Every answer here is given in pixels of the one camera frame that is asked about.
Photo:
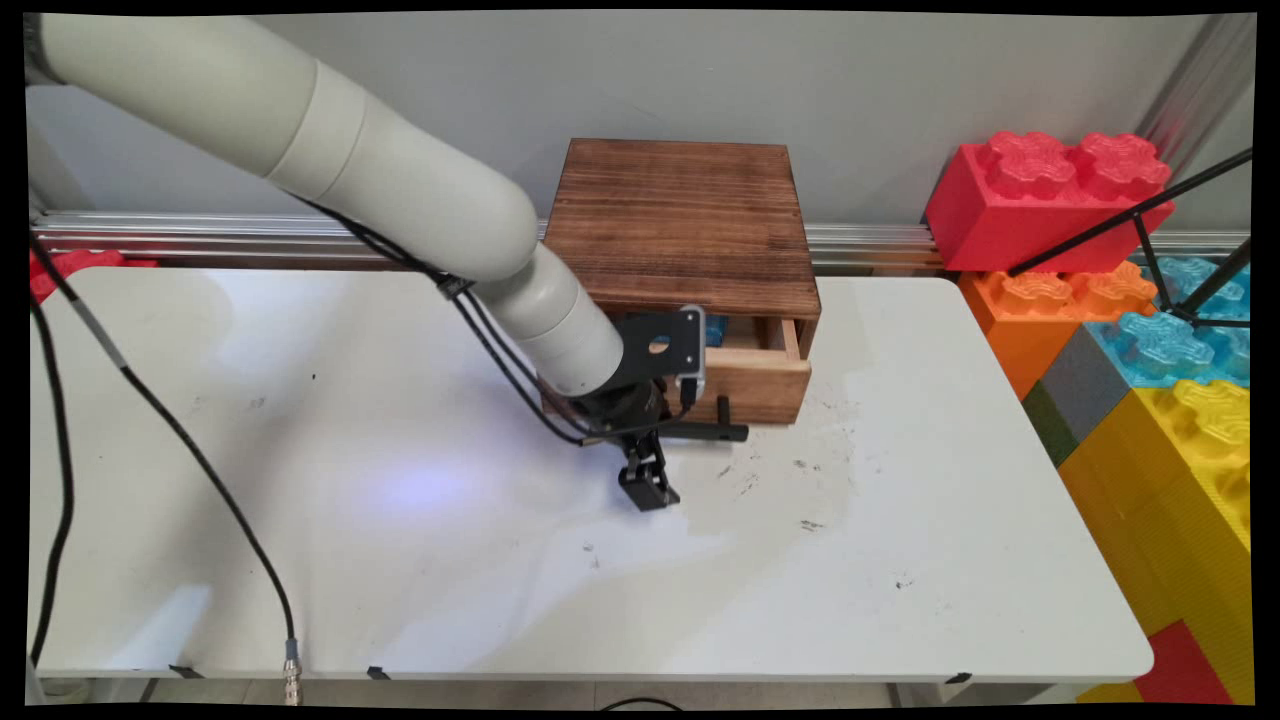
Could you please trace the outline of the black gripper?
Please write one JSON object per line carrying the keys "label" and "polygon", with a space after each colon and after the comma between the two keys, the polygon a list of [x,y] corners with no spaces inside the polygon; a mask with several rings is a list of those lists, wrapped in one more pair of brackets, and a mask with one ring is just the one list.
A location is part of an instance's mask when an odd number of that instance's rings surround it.
{"label": "black gripper", "polygon": [[660,436],[652,430],[673,416],[666,391],[666,380],[655,378],[572,398],[572,410],[588,428],[584,434],[589,439],[640,437],[650,430],[646,437],[623,442],[626,460],[620,471],[620,487],[643,512],[681,502],[667,475]]}

